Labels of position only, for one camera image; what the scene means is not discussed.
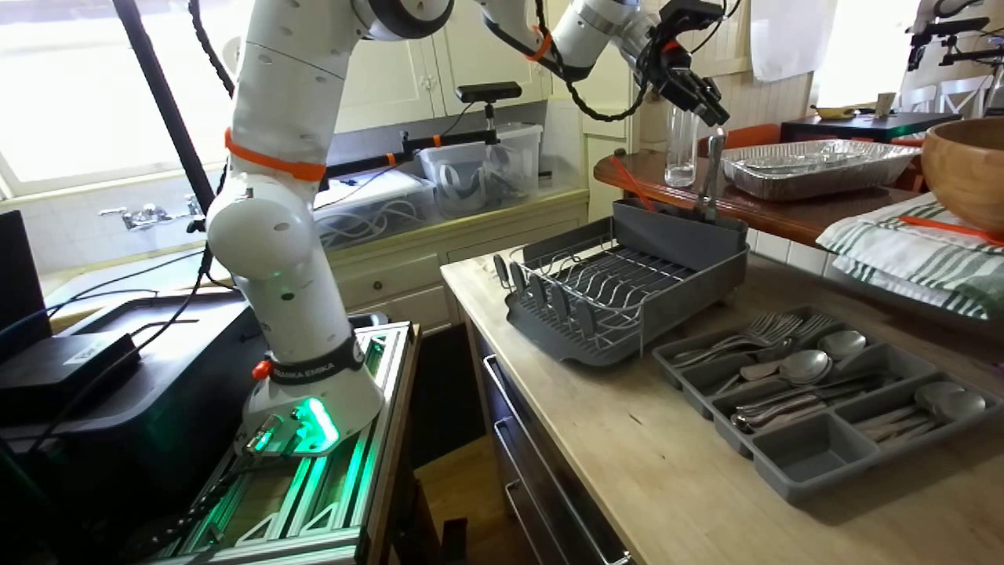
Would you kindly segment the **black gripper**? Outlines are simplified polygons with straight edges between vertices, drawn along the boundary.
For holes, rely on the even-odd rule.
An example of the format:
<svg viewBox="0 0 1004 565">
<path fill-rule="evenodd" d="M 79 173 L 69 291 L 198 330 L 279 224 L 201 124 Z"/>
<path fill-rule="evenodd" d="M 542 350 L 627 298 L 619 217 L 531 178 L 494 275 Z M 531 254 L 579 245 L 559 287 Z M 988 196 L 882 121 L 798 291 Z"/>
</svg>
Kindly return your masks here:
<svg viewBox="0 0 1004 565">
<path fill-rule="evenodd" d="M 715 25 L 726 11 L 714 0 L 670 0 L 660 11 L 660 21 L 650 27 L 650 45 L 642 58 L 642 75 L 678 110 L 700 115 L 707 127 L 726 127 L 719 87 L 693 72 L 693 58 L 682 45 L 684 33 L 702 33 Z"/>
</svg>

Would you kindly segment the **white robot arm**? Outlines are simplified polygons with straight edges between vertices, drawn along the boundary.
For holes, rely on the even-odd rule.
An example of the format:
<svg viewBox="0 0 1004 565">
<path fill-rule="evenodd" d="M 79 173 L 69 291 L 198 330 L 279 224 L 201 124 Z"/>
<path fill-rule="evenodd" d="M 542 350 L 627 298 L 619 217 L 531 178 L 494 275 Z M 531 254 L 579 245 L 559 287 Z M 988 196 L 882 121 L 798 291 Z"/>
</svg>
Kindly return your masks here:
<svg viewBox="0 0 1004 565">
<path fill-rule="evenodd" d="M 682 45 L 726 19 L 715 0 L 571 0 L 559 19 L 542 0 L 476 0 L 484 25 L 513 52 L 576 84 L 604 52 L 619 52 L 644 90 L 722 127 L 715 84 Z M 365 350 L 328 262 L 315 196 L 329 160 L 348 62 L 365 40 L 416 40 L 453 19 L 456 0 L 255 0 L 227 178 L 209 209 L 209 249 L 237 275 L 266 339 L 238 448 L 263 460 L 328 456 L 382 410 Z"/>
</svg>

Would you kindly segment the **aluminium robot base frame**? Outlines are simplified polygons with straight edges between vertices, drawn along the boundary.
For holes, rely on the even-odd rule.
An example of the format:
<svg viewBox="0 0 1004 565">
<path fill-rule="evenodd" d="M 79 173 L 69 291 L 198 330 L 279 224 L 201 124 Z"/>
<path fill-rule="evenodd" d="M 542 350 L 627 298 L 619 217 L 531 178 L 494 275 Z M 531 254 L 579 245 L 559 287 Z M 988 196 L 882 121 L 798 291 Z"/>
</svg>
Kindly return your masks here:
<svg viewBox="0 0 1004 565">
<path fill-rule="evenodd" d="M 417 328 L 365 328 L 359 339 L 386 399 L 380 418 L 321 460 L 227 456 L 198 495 L 201 514 L 148 565 L 374 565 L 386 557 Z"/>
</svg>

